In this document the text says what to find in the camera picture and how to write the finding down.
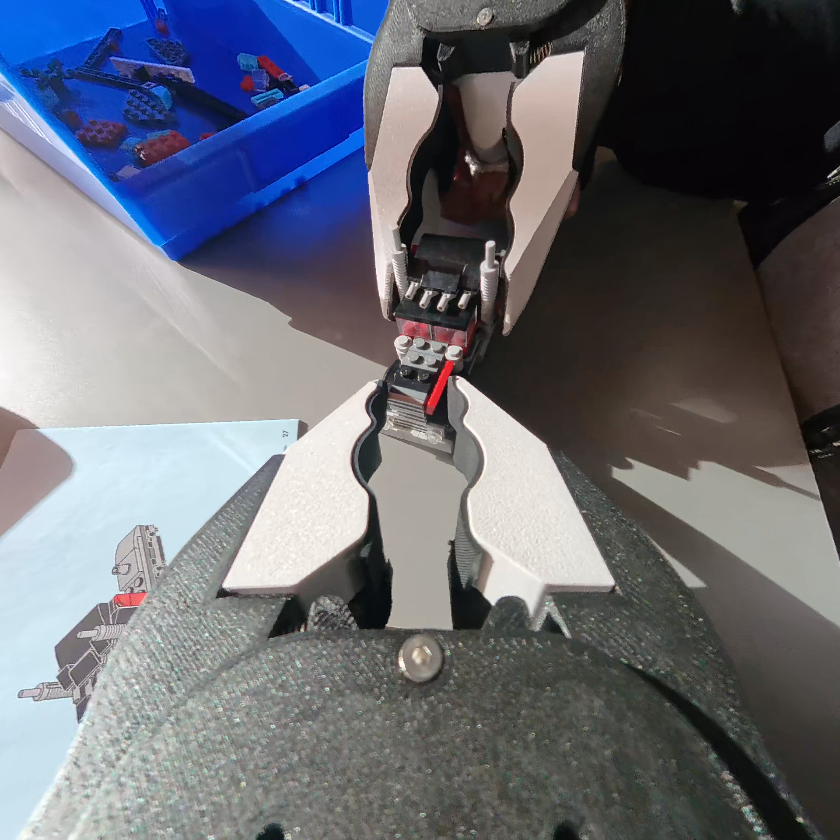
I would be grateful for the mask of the pile of loose toy bricks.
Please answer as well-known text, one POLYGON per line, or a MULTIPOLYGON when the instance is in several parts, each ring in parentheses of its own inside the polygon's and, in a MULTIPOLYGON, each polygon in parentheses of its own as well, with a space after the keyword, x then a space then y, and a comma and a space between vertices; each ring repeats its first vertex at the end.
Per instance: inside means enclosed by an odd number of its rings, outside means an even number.
POLYGON ((154 24, 109 27, 16 67, 46 116, 113 182, 126 181, 312 86, 265 49, 226 49, 154 24))

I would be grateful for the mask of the blue bin with white card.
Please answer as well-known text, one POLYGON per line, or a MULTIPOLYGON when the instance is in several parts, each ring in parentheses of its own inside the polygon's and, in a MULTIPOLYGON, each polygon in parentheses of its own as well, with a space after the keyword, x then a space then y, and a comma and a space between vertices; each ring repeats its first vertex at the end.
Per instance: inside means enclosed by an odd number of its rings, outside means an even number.
POLYGON ((111 215, 178 259, 362 145, 362 87, 386 2, 2 2, 2 129, 111 215), (154 24, 309 71, 309 89, 113 182, 59 129, 17 65, 111 26, 154 24))

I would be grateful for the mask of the thin red toy bar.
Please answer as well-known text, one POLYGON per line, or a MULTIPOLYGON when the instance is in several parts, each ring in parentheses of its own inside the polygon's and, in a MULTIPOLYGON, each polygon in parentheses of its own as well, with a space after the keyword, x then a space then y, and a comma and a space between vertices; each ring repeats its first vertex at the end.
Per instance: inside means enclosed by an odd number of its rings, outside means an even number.
POLYGON ((444 366, 434 384, 432 391, 429 393, 425 405, 424 412, 427 416, 434 415, 441 396, 445 392, 448 379, 453 372, 455 362, 449 358, 444 360, 444 366))

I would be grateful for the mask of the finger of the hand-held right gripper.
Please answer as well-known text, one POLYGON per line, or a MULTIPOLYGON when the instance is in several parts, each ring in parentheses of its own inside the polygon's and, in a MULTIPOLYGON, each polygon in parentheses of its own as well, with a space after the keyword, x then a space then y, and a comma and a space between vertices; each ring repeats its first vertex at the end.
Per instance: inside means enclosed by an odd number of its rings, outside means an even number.
POLYGON ((425 174, 412 185, 417 153, 433 131, 442 94, 420 66, 394 67, 368 164, 374 266, 382 315, 393 319, 396 231, 408 251, 423 217, 425 174))
POLYGON ((504 261, 509 335, 527 306, 578 181, 573 168, 585 53, 551 55, 513 81, 509 128, 521 146, 521 171, 509 200, 512 237, 504 261))

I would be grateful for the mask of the toy brick truck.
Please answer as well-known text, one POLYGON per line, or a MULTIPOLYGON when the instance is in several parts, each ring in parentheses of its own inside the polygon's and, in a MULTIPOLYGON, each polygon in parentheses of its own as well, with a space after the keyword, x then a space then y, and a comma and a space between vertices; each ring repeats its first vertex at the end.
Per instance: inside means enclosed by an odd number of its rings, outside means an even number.
POLYGON ((469 375, 483 359, 501 313, 505 255, 492 240, 424 234, 396 262, 401 296, 393 309, 396 362, 385 376, 384 434, 454 451, 447 389, 434 415, 424 405, 445 359, 455 362, 448 380, 469 375))

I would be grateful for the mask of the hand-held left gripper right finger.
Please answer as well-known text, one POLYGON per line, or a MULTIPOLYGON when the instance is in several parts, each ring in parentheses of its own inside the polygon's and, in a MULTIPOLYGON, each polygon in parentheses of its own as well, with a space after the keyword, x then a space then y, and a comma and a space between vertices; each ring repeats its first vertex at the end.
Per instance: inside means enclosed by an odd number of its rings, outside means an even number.
POLYGON ((615 582, 547 445, 465 378, 448 381, 454 462, 467 479, 449 559, 454 629, 513 597, 536 631, 570 632, 552 595, 615 582))

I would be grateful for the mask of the light blue instruction booklet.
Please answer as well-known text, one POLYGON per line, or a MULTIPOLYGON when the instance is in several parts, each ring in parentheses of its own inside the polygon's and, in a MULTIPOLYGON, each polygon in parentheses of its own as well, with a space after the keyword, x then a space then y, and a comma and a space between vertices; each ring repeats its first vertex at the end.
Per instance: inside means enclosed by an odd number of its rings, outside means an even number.
POLYGON ((81 719, 165 570, 301 421, 25 429, 2 465, 2 723, 81 719))

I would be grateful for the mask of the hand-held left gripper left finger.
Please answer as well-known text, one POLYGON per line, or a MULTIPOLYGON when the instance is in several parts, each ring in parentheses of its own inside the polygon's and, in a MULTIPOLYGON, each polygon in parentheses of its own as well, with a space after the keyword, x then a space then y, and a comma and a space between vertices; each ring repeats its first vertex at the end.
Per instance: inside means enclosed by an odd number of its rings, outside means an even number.
POLYGON ((371 381, 286 452, 222 583, 234 595, 336 595, 387 617, 387 561, 368 481, 381 463, 381 381, 371 381))

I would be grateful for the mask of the person's right hand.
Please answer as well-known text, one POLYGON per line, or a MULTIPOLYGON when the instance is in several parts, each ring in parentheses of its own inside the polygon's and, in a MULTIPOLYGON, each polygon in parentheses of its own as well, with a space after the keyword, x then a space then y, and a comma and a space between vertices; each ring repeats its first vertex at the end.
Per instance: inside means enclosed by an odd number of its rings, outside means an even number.
POLYGON ((440 213, 464 225, 505 222, 509 182, 508 161, 487 163, 472 150, 461 149, 449 188, 440 193, 440 213))

